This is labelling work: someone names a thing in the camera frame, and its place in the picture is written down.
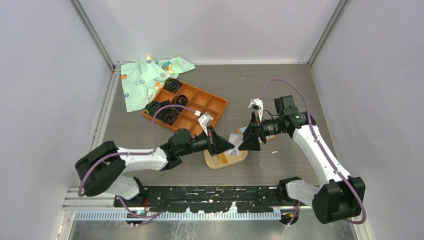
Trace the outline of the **silver VIP credit card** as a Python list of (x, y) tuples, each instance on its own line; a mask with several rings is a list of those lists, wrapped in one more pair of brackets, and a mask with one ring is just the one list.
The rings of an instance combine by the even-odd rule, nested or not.
[(239, 150), (239, 146), (241, 145), (241, 143), (243, 142), (243, 135), (242, 134), (235, 134), (235, 133), (231, 133), (229, 135), (229, 139), (228, 141), (234, 145), (233, 148), (227, 150), (225, 153), (229, 156), (239, 156), (240, 150)]

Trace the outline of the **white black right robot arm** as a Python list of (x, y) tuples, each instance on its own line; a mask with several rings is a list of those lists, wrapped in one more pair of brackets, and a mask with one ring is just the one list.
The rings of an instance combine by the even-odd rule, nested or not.
[(240, 151), (260, 151), (268, 136), (288, 134), (311, 164), (319, 185), (306, 183), (300, 177), (279, 181), (277, 198), (283, 205), (296, 201), (298, 211), (303, 203), (312, 208), (322, 224), (346, 221), (362, 224), (367, 216), (363, 203), (366, 185), (361, 177), (353, 177), (336, 159), (322, 139), (309, 110), (300, 112), (291, 95), (274, 99), (276, 118), (264, 119), (263, 101), (251, 99), (251, 119), (243, 132)]

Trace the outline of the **orange leather card holder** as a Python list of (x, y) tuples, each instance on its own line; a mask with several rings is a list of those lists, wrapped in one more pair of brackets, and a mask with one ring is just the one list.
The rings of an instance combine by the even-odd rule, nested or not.
[[(246, 129), (247, 129), (246, 126), (245, 127), (241, 127), (241, 128), (238, 128), (237, 129), (237, 132), (238, 132), (238, 134), (242, 135), (246, 131)], [(270, 136), (267, 136), (266, 137), (266, 140), (269, 141), (269, 140), (273, 140), (275, 138), (276, 138), (276, 135), (270, 135)]]

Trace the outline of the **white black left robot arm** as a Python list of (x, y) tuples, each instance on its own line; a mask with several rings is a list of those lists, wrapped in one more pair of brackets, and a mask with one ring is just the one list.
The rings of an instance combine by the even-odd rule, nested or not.
[(180, 128), (166, 143), (154, 149), (127, 149), (106, 141), (75, 163), (80, 178), (77, 194), (94, 197), (111, 193), (138, 207), (145, 202), (146, 193), (140, 180), (126, 177), (125, 173), (171, 170), (182, 163), (183, 156), (203, 151), (215, 156), (234, 147), (211, 126), (199, 135), (191, 135), (188, 129)]

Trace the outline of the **cream oval plastic tray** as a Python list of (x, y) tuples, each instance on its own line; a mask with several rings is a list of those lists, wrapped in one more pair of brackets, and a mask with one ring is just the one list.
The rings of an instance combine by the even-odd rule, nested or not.
[(226, 152), (223, 152), (212, 156), (207, 150), (205, 150), (203, 155), (206, 165), (212, 170), (218, 170), (241, 163), (248, 156), (248, 151), (241, 151), (239, 155), (230, 155)]

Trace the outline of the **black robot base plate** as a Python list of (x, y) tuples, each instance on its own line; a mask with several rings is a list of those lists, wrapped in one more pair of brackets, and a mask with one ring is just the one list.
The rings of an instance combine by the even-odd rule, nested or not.
[(270, 213), (273, 209), (295, 207), (297, 201), (284, 196), (281, 186), (272, 185), (150, 185), (139, 193), (130, 192), (130, 200), (114, 200), (114, 207), (146, 208), (150, 212)]

